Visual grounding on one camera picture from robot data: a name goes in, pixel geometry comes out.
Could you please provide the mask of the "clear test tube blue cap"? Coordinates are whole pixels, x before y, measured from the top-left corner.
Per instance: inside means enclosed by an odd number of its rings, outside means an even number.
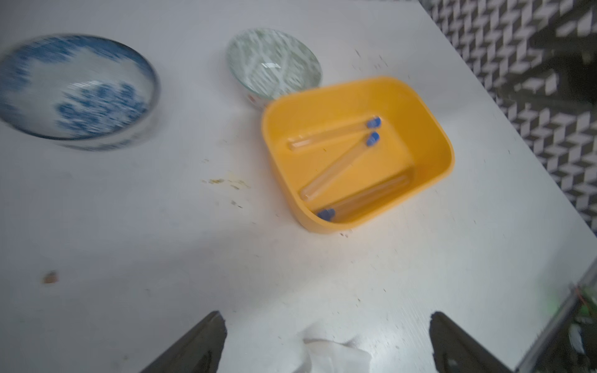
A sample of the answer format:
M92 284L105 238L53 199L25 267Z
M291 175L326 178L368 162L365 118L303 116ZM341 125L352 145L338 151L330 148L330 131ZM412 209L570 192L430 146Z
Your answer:
M302 149L304 147L334 140L347 135L360 134L366 131L374 131L379 129L381 126L381 118L374 117L367 122L351 124L344 127L323 131L315 135L307 135L301 138L291 139L288 142L288 147L290 150L295 151L297 149Z

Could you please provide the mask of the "white wiping cloth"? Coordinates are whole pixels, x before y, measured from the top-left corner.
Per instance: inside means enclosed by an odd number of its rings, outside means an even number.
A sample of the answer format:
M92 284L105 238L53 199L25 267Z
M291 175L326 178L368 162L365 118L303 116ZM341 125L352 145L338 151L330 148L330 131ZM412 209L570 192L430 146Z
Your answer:
M345 343L331 340L304 340L304 351L305 359L295 372L370 372L371 354Z

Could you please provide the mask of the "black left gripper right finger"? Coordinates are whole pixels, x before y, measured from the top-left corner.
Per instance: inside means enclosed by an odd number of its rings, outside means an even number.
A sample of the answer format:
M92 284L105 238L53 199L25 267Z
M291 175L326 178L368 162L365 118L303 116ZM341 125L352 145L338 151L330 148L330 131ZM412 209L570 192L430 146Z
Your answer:
M511 372L507 366L443 312L432 314L429 336L437 372Z

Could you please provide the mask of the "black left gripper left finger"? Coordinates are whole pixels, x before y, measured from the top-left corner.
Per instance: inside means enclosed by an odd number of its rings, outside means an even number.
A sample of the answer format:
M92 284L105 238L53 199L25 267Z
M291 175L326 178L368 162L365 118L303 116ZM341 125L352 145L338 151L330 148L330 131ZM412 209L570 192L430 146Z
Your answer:
M227 335L221 313L210 312L141 373L216 373Z

